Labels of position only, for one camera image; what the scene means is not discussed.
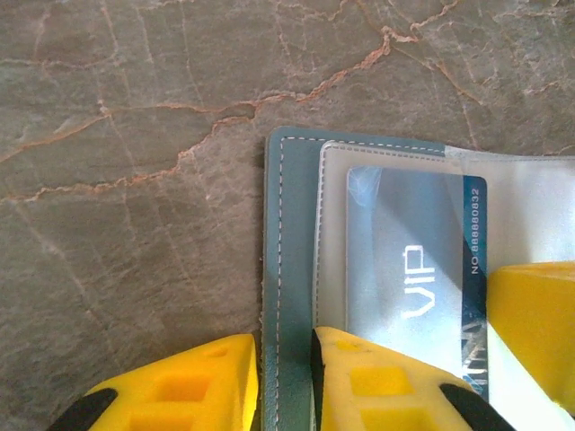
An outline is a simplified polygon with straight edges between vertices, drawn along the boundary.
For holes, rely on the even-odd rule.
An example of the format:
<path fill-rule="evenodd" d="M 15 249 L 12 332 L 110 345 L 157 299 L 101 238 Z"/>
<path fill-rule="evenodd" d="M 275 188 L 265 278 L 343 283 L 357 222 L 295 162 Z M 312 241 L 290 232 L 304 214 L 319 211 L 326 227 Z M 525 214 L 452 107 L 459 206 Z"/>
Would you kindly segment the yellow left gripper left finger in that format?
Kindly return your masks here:
<path fill-rule="evenodd" d="M 211 341 L 97 384 L 52 430 L 248 430 L 259 392 L 253 335 Z"/>

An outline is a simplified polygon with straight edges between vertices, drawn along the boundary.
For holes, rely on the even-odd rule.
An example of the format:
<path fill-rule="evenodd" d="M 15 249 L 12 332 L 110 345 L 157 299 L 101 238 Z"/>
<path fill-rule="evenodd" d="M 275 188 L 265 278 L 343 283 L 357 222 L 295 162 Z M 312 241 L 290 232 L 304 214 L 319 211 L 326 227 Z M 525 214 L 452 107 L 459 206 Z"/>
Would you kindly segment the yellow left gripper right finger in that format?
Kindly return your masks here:
<path fill-rule="evenodd" d="M 503 430 L 505 419 L 462 379 L 348 332 L 312 332 L 319 430 Z"/>

